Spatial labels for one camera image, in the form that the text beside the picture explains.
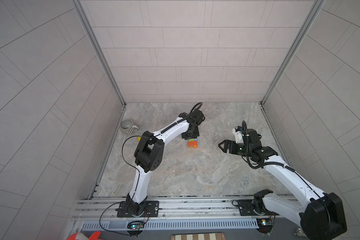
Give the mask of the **red wood block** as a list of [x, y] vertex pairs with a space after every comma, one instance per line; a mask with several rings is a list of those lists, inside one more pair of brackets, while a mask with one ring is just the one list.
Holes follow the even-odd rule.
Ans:
[[188, 142], [188, 147], [189, 148], [198, 148], [198, 141], [194, 141], [194, 142]]

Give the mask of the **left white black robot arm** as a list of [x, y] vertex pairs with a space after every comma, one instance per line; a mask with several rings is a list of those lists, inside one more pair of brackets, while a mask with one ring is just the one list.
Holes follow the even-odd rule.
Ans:
[[135, 150], [136, 175], [131, 191], [126, 197], [124, 211], [134, 216], [140, 216], [145, 210], [148, 185], [152, 172], [163, 160], [164, 147], [178, 136], [184, 140], [200, 136], [199, 125], [205, 116], [198, 108], [193, 108], [189, 114], [181, 113], [174, 122], [156, 132], [146, 131]]

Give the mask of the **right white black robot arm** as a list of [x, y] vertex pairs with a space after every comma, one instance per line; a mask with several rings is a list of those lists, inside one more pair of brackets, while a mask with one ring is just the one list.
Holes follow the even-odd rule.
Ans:
[[224, 140], [223, 153], [242, 157], [253, 170], [264, 169], [278, 179], [297, 199], [286, 200], [265, 189], [254, 194], [252, 206], [258, 215], [276, 213], [298, 225], [310, 240], [333, 240], [347, 232], [343, 202], [327, 194], [290, 167], [271, 147], [264, 147], [254, 129], [236, 127], [235, 140]]

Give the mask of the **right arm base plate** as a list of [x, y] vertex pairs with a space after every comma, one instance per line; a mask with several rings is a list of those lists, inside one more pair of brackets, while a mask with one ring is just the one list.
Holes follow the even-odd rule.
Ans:
[[236, 200], [241, 216], [270, 216], [271, 212], [258, 207], [254, 200]]

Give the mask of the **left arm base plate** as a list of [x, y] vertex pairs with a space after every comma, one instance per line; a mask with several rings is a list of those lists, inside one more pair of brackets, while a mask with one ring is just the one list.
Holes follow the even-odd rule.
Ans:
[[134, 201], [123, 201], [117, 208], [118, 218], [142, 218], [157, 217], [159, 211], [159, 201], [143, 201], [140, 204]]

